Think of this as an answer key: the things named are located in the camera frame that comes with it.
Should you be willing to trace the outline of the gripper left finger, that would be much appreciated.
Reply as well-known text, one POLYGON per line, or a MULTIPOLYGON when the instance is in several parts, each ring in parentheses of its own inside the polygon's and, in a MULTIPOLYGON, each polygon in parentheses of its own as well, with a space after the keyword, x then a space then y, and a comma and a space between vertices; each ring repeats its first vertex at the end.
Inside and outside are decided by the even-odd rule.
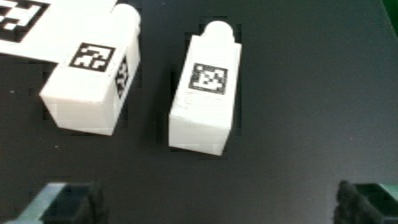
POLYGON ((49 183, 6 224, 106 224, 106 196, 98 183, 49 183))

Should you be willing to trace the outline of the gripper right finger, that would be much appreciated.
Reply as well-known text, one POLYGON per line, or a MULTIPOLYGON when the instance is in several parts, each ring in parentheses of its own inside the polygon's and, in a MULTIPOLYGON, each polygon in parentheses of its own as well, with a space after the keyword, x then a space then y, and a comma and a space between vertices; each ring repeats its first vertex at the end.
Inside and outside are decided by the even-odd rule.
POLYGON ((340 182, 335 224, 398 224, 398 184, 340 182))

